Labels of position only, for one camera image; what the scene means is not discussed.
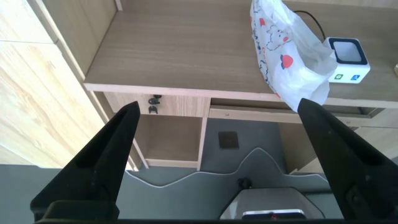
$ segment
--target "white device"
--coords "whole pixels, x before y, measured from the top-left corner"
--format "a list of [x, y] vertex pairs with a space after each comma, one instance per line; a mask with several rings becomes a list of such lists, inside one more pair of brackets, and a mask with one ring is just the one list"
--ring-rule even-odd
[[331, 83], [360, 83], [371, 66], [358, 39], [328, 37], [323, 45], [335, 50], [337, 68]]

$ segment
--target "white plastic bag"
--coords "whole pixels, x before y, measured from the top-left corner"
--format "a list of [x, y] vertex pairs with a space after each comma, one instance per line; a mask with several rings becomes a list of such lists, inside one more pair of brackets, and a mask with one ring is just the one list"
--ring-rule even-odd
[[337, 67], [334, 51], [281, 0], [253, 0], [250, 16], [260, 70], [272, 91], [296, 112], [302, 98], [324, 104]]

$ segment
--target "drawer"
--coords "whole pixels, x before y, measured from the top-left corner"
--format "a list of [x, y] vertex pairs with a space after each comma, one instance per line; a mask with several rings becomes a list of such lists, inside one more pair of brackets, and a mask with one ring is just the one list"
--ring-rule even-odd
[[[156, 115], [155, 112], [149, 113], [149, 100], [154, 98], [150, 94], [140, 93], [104, 93], [114, 112], [117, 112], [124, 105], [137, 101], [141, 114]], [[207, 117], [210, 108], [210, 98], [194, 96], [170, 96], [162, 95], [158, 99], [159, 104], [153, 105], [157, 109], [157, 115], [167, 116], [191, 116]]]
[[[398, 128], [398, 120], [394, 119], [398, 114], [397, 109], [331, 105], [324, 105], [323, 107], [349, 127]], [[216, 98], [211, 100], [209, 118], [301, 123], [299, 114], [292, 111], [283, 102]]]

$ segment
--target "wooden panel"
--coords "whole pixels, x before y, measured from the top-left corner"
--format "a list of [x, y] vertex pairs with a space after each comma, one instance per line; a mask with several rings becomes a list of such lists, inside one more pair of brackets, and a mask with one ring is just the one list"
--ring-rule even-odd
[[0, 145], [0, 164], [33, 165], [33, 163]]
[[319, 163], [319, 159], [315, 158], [313, 161], [309, 162], [305, 167], [298, 170], [298, 172], [323, 173], [323, 169], [321, 164]]
[[309, 3], [326, 3], [339, 4], [344, 6], [367, 6], [367, 7], [385, 7], [398, 9], [398, 1], [396, 0], [284, 0], [285, 2], [309, 2]]
[[113, 0], [80, 0], [97, 43], [101, 43], [116, 13]]
[[43, 0], [84, 74], [116, 13], [113, 0]]
[[[113, 111], [119, 111], [124, 105], [138, 101], [141, 114], [149, 114], [149, 94], [105, 93]], [[160, 104], [156, 105], [159, 115], [207, 117], [210, 98], [191, 96], [162, 96]]]
[[0, 1], [0, 40], [53, 43], [26, 0]]
[[[87, 88], [280, 101], [258, 69], [250, 3], [126, 1], [93, 62]], [[348, 88], [332, 83], [328, 105], [398, 108], [396, 61], [391, 60], [398, 31], [390, 25], [398, 20], [396, 10], [299, 2], [288, 6], [311, 12], [327, 36], [358, 38], [372, 66], [360, 84]], [[311, 18], [303, 19], [319, 35]]]
[[201, 127], [201, 118], [141, 115], [134, 146], [146, 167], [197, 168]]
[[[373, 147], [381, 151], [386, 157], [393, 159], [398, 156], [398, 129], [394, 128], [358, 128], [355, 131]], [[319, 160], [316, 158], [299, 172], [323, 172]]]
[[151, 116], [146, 159], [197, 161], [200, 118]]
[[152, 125], [152, 120], [150, 116], [140, 116], [136, 135], [134, 136], [133, 145], [141, 158], [142, 163], [146, 168], [149, 168], [144, 155], [147, 154], [149, 150], [149, 141], [150, 141], [150, 128]]
[[[246, 108], [264, 108], [264, 109], [280, 109], [291, 110], [285, 102], [256, 101], [256, 100], [234, 100], [234, 99], [217, 99], [212, 98], [210, 105], [215, 106], [240, 106]], [[324, 109], [331, 113], [343, 114], [366, 114], [362, 113], [362, 108], [357, 106], [332, 106], [323, 105]]]
[[61, 168], [103, 122], [56, 45], [0, 42], [0, 142]]
[[202, 118], [197, 171], [200, 170], [200, 166], [201, 166], [201, 158], [203, 155], [203, 146], [205, 145], [206, 127], [207, 127], [207, 118]]
[[134, 145], [131, 146], [129, 158], [126, 164], [126, 170], [139, 171], [141, 168], [142, 160], [138, 154], [138, 151]]
[[302, 124], [279, 123], [279, 132], [288, 173], [314, 160], [315, 151]]
[[[335, 114], [347, 126], [361, 127], [372, 124], [371, 117], [360, 114]], [[239, 106], [211, 106], [209, 118], [241, 119], [248, 121], [271, 121], [301, 124], [299, 114], [292, 110], [245, 108]]]
[[197, 161], [173, 161], [163, 159], [147, 159], [150, 166], [197, 168]]

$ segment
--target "wooden shelf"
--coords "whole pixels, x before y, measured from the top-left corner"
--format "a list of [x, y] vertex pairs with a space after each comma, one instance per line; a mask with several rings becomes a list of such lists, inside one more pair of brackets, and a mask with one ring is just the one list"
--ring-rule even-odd
[[[94, 91], [279, 101], [262, 77], [251, 0], [130, 0], [118, 12], [85, 80]], [[327, 36], [358, 38], [371, 64], [357, 85], [332, 83], [328, 105], [398, 108], [396, 9], [286, 2], [311, 12]], [[320, 37], [313, 20], [302, 15]]]
[[141, 159], [147, 166], [196, 168], [201, 121], [202, 118], [142, 114], [136, 131]]

